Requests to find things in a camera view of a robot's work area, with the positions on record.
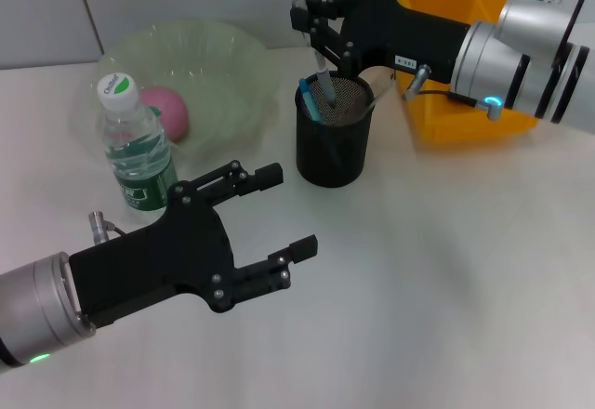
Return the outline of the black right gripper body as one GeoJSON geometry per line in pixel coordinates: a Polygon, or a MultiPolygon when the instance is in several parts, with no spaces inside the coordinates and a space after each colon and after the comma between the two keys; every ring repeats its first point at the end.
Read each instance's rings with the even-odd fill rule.
{"type": "Polygon", "coordinates": [[[349,77],[376,66],[448,85],[470,25],[404,7],[398,0],[340,0],[344,45],[340,71],[349,77]]]}

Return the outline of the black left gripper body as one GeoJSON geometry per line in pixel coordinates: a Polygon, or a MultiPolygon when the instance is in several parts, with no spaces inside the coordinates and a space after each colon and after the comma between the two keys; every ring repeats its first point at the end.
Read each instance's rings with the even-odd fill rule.
{"type": "Polygon", "coordinates": [[[153,224],[72,255],[83,315],[103,327],[181,294],[217,313],[231,310],[233,254],[214,209],[226,199],[185,183],[153,224]]]}

